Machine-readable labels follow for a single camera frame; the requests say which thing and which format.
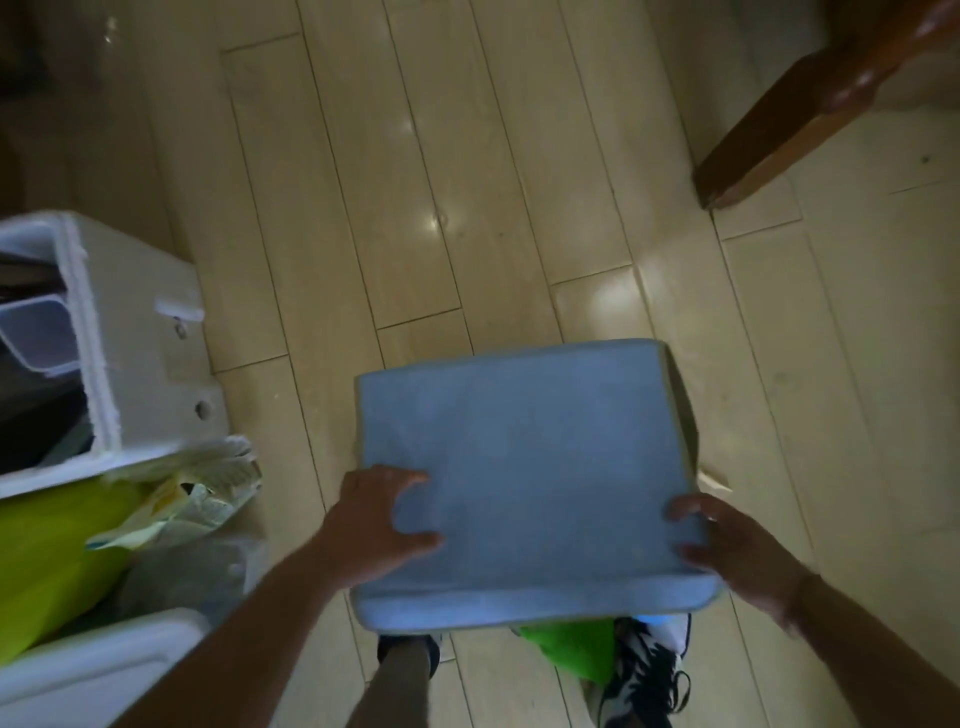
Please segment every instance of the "pants leg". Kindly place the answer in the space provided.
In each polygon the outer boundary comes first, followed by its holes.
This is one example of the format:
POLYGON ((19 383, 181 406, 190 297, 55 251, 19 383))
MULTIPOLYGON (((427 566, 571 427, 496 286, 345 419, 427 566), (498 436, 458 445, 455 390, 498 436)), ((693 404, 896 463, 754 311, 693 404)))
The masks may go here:
POLYGON ((426 728, 430 655, 421 642, 390 650, 364 692, 347 728, 426 728))

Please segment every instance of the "blue foam pad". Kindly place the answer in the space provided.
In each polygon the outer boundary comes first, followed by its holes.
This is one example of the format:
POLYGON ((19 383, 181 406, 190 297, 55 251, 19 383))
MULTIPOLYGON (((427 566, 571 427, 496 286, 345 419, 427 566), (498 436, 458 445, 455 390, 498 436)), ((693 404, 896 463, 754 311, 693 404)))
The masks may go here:
POLYGON ((703 524, 662 517, 695 488, 696 458, 663 343, 418 364, 360 376, 358 393, 364 466, 431 475, 398 499, 396 528, 446 537, 352 592, 369 629, 664 614, 716 595, 718 578, 673 550, 703 524))

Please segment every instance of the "white lid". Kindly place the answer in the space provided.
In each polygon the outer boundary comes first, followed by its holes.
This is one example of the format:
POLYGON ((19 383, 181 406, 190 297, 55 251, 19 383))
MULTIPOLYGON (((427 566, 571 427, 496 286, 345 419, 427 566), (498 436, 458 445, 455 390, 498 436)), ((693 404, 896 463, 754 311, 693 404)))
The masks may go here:
POLYGON ((32 649, 0 669, 0 725, 107 728, 208 630, 171 609, 32 649))

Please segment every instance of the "light wood flooring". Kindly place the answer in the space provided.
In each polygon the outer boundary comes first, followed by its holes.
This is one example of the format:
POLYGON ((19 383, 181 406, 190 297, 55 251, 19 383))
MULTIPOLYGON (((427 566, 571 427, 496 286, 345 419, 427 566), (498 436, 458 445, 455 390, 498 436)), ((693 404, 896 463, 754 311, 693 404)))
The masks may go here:
MULTIPOLYGON (((98 88, 0 109, 35 208, 193 260, 275 558, 353 465, 353 378, 561 341, 674 349, 733 500, 960 678, 960 116, 874 113, 710 215, 691 165, 816 42, 787 0, 78 0, 98 88)), ((374 637, 334 600, 282 726, 342 726, 374 637)), ((436 728, 567 726, 504 630, 444 644, 436 728)), ((725 596, 675 725, 852 725, 725 596)))

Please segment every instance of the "shoe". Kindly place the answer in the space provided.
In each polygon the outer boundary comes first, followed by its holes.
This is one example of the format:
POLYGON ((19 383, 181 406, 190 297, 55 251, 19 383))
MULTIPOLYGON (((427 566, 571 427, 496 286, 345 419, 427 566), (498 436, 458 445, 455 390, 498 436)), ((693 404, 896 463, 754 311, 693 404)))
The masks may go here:
POLYGON ((376 641, 376 661, 383 664, 390 652, 398 644, 410 642, 423 642, 427 654, 430 656, 430 677, 440 666, 440 643, 444 640, 443 635, 380 635, 376 641))
POLYGON ((602 691, 594 691, 589 701, 590 717, 598 728, 629 725, 631 716, 638 717, 644 728, 669 728, 668 716, 683 710, 690 697, 690 677, 681 670, 689 627, 689 615, 658 624, 658 639, 641 621, 617 620, 613 679, 602 691))

